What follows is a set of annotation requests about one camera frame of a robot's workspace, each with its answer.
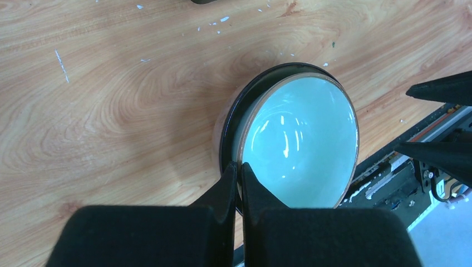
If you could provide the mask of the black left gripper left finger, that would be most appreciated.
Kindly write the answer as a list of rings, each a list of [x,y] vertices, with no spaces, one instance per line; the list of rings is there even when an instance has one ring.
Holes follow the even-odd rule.
[[[47,266],[232,266],[236,190],[231,162],[188,206],[84,206]]]

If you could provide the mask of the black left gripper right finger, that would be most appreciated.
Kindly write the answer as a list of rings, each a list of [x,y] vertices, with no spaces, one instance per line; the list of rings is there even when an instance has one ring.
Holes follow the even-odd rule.
[[[246,266],[421,266],[404,224],[382,209],[291,209],[240,169]]]

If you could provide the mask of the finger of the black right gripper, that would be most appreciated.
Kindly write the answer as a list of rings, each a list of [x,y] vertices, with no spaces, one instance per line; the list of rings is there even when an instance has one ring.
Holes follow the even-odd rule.
[[[395,151],[471,186],[471,143],[404,142],[396,146]]]
[[[415,84],[405,94],[421,100],[471,106],[471,71]]]

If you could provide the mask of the black wire dish rack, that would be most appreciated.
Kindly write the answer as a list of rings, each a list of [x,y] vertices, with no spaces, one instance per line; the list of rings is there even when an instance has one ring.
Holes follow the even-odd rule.
[[[216,0],[191,0],[195,4],[208,4],[215,2]]]

